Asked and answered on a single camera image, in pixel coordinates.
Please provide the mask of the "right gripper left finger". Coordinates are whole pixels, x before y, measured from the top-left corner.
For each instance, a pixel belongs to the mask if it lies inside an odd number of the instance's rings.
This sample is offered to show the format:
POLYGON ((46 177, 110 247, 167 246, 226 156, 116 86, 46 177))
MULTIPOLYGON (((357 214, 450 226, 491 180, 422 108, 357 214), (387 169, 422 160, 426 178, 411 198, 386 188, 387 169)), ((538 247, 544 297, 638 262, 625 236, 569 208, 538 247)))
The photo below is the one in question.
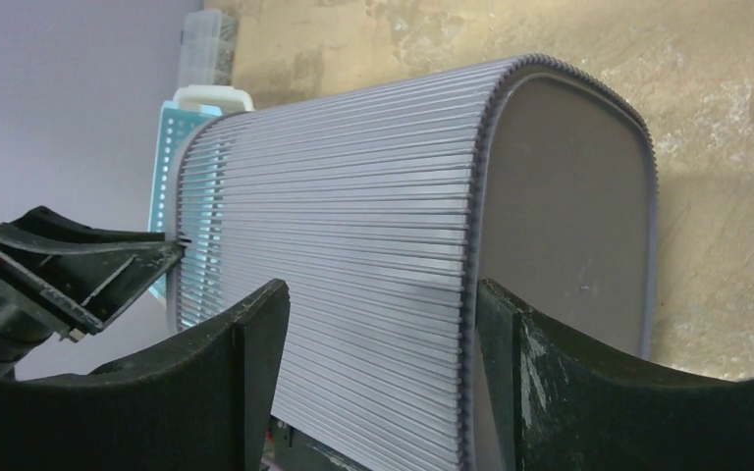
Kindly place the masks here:
POLYGON ((289 325, 273 279, 89 374, 0 379, 0 470, 255 470, 289 325))

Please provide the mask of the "grey mesh basket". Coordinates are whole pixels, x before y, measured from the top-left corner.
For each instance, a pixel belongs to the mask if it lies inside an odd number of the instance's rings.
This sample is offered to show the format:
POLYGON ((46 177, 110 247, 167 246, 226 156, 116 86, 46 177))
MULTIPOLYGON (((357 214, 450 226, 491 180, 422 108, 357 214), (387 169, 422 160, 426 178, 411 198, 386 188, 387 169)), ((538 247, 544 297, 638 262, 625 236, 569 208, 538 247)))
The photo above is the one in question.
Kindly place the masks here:
POLYGON ((370 470, 469 470, 477 281, 647 357, 656 205, 641 115, 543 54, 224 115, 169 166, 167 310, 285 281, 272 415, 370 470))

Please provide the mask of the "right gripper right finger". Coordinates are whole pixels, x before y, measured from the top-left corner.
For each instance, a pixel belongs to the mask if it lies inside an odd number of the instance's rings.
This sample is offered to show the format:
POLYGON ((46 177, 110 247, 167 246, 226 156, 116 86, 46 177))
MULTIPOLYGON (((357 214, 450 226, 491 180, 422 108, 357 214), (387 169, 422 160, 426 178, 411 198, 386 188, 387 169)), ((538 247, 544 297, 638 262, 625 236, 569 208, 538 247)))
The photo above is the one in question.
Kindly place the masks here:
POLYGON ((484 470, 754 470, 754 379, 686 373, 478 284, 484 470))

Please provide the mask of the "white plastic tray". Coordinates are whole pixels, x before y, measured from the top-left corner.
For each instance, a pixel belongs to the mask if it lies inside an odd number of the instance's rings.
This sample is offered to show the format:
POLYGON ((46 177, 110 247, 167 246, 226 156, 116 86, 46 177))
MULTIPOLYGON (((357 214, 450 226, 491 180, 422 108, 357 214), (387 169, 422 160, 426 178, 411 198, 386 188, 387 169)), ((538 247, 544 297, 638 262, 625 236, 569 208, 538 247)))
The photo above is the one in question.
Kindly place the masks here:
POLYGON ((193 84, 180 87, 172 100, 180 108, 191 111, 203 111, 205 106, 217 107, 222 115, 255 110, 251 96, 230 85, 193 84))

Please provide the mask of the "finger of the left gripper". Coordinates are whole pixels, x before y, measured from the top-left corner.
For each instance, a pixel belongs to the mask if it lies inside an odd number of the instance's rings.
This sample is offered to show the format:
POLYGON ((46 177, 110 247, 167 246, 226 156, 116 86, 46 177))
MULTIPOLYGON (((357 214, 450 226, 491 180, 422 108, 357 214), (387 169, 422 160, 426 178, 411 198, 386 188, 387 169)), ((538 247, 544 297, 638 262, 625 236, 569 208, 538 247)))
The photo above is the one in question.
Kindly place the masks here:
POLYGON ((78 341, 107 329, 183 254, 167 238, 111 244, 0 241, 0 294, 53 333, 78 341))
POLYGON ((111 244, 166 241, 164 233, 104 230, 71 220, 46 206, 37 206, 18 219, 0 225, 0 241, 72 244, 111 244))

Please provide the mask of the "light blue plastic crate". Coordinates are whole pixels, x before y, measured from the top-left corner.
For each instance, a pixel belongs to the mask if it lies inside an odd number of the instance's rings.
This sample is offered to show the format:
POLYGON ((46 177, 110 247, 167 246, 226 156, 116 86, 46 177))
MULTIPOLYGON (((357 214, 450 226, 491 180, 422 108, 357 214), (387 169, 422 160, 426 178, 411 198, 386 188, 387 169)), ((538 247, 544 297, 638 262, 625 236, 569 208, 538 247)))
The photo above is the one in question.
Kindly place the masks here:
MULTIPOLYGON (((153 171, 153 182, 151 191, 151 201, 148 219, 148 230, 151 232, 163 233, 166 231, 167 210, 166 198, 168 179, 178 148, 185 142, 189 135, 197 128, 222 116, 222 109, 214 105, 198 105, 197 111, 182 109, 178 102, 164 101, 160 111, 160 122, 158 127, 155 163, 153 171)), ((204 227, 204 223, 210 226, 216 224, 213 212, 209 219, 204 219, 199 228, 193 228, 197 233, 215 234, 216 229, 204 227)), ((216 241, 220 240, 219 235, 202 235, 202 241, 192 241, 193 245, 200 246, 204 251, 206 249, 214 250, 216 241)), ((194 261, 219 262, 218 258, 211 255, 193 255, 194 261)), ((217 302, 215 292, 215 281, 202 280, 206 284, 205 294, 209 301, 217 302)), ((166 277, 155 282, 149 289, 155 298, 165 303, 166 298, 166 277)))

